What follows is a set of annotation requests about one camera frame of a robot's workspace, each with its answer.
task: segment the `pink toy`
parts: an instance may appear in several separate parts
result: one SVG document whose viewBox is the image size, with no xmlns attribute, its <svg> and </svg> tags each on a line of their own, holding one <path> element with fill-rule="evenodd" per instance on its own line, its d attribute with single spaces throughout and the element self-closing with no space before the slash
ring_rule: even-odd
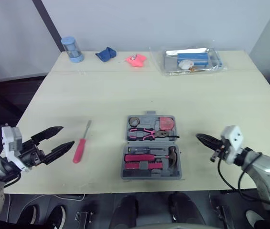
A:
<svg viewBox="0 0 270 229">
<path fill-rule="evenodd" d="M 126 59 L 133 67 L 143 67 L 143 62 L 146 60 L 146 57 L 140 54 L 130 56 Z"/>
</svg>

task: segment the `hammer head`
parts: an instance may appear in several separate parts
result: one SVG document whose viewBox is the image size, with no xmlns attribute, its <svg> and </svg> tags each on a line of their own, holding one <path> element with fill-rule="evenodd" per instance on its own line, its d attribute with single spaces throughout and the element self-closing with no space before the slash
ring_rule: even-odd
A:
<svg viewBox="0 0 270 229">
<path fill-rule="evenodd" d="M 169 159 L 170 159 L 170 168 L 172 168 L 177 161 L 177 153 L 176 153 L 176 147 L 171 146 L 169 147 Z"/>
</svg>

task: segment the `hammer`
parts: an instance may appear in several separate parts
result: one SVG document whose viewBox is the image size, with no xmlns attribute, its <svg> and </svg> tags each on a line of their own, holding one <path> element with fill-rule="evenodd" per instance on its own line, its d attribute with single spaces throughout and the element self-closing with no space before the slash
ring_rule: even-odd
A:
<svg viewBox="0 0 270 229">
<path fill-rule="evenodd" d="M 170 168 L 176 164 L 177 154 L 175 152 L 176 148 L 174 146 L 169 147 L 169 155 L 156 156 L 153 154 L 127 154 L 125 155 L 125 162 L 130 161 L 154 161 L 155 159 L 166 158 L 170 161 Z"/>
</svg>

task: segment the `wooden table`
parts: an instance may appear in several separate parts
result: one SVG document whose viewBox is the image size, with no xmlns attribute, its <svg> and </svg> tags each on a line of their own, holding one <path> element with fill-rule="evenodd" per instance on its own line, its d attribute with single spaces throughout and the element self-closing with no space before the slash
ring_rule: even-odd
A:
<svg viewBox="0 0 270 229">
<path fill-rule="evenodd" d="M 85 60 L 71 63 L 63 52 L 36 92 L 18 123 L 23 136 L 55 125 L 64 129 L 39 148 L 49 153 L 54 147 L 75 140 L 71 150 L 52 164 L 22 173 L 22 179 L 7 193 L 75 194 L 177 190 L 226 189 L 209 161 L 212 150 L 195 137 L 205 133 L 220 137 L 227 125 L 238 125 L 244 146 L 270 156 L 270 86 L 243 51 L 223 51 L 227 69 L 212 74 L 165 77 L 150 53 L 143 68 L 123 60 L 135 52 L 119 52 L 101 62 L 94 52 Z M 128 115 L 154 110 L 174 115 L 180 139 L 183 177 L 174 181 L 127 181 L 120 178 L 122 149 L 126 144 Z M 82 161 L 72 158 L 87 121 L 92 125 Z M 237 185 L 241 169 L 222 163 L 226 179 Z M 242 188 L 255 187 L 246 176 Z"/>
</svg>

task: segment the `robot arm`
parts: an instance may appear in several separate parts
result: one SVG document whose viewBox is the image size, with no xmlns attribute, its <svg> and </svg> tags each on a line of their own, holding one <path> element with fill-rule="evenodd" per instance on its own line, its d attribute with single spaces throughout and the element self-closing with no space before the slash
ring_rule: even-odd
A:
<svg viewBox="0 0 270 229">
<path fill-rule="evenodd" d="M 247 168 L 245 172 L 255 182 L 260 198 L 270 202 L 270 157 L 261 155 L 253 162 L 259 153 L 250 148 L 241 148 L 243 135 L 238 126 L 227 126 L 221 134 L 221 140 L 205 134 L 197 134 L 196 137 L 215 151 L 210 158 L 212 162 L 219 157 L 227 164 L 241 166 L 242 170 Z"/>
<path fill-rule="evenodd" d="M 22 136 L 17 127 L 4 126 L 2 130 L 2 144 L 5 158 L 0 157 L 0 212 L 4 203 L 4 185 L 13 184 L 14 179 L 20 179 L 21 172 L 29 172 L 33 166 L 41 163 L 48 165 L 64 155 L 74 144 L 74 141 L 64 143 L 45 155 L 38 149 L 39 142 L 56 135 L 63 127 L 48 128 L 22 143 Z"/>
</svg>

